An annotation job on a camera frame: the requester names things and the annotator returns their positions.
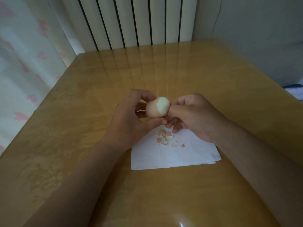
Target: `glossy wooden tabletop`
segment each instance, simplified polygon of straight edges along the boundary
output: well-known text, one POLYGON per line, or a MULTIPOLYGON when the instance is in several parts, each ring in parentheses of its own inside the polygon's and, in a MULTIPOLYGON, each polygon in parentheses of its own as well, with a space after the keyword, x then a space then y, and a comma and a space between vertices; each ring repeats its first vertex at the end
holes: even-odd
MULTIPOLYGON (((303 105, 214 40, 80 54, 0 158, 0 226, 21 226, 104 134, 129 88, 199 92, 303 165, 303 105)), ((91 226, 277 226, 220 152, 216 164, 132 171, 118 161, 91 226)))

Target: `person's left hand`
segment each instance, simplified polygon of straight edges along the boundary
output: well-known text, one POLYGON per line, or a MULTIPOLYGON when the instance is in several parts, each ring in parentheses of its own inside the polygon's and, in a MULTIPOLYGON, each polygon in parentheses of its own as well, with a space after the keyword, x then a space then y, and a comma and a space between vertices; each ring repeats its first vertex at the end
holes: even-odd
POLYGON ((125 151, 137 144, 148 132, 160 125, 167 124, 163 117, 154 118, 147 122, 141 122, 146 118, 145 102, 156 99, 150 91, 131 89, 124 99, 117 104, 109 128, 101 141, 116 150, 125 151))

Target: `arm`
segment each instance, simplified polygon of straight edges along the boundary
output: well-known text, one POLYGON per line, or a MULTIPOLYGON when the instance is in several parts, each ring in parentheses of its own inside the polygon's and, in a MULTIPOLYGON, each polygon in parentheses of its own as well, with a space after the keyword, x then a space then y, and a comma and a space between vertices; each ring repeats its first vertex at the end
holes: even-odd
POLYGON ((89 224, 106 179, 121 154, 149 131, 167 123, 165 118, 141 122, 146 103, 156 97, 149 91, 131 90, 115 109, 108 130, 87 159, 47 199, 24 227, 82 227, 89 224))
POLYGON ((202 95, 172 102, 167 128, 190 129, 218 146, 260 195, 281 226, 303 222, 303 169, 244 128, 227 120, 202 95))

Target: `gray wall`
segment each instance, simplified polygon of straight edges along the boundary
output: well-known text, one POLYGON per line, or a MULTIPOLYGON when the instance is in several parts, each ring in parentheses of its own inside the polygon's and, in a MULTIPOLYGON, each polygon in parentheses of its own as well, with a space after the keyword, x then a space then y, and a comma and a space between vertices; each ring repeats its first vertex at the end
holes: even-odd
POLYGON ((204 38, 218 38, 281 86, 303 78, 303 0, 198 0, 193 40, 204 38))

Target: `partially peeled egg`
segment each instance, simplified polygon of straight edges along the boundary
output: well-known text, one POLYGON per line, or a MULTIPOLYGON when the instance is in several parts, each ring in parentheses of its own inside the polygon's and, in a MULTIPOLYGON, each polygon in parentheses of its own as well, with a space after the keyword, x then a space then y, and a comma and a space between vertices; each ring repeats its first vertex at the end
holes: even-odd
POLYGON ((158 97, 146 105, 146 115, 150 118, 162 117, 169 111, 170 102, 165 97, 158 97))

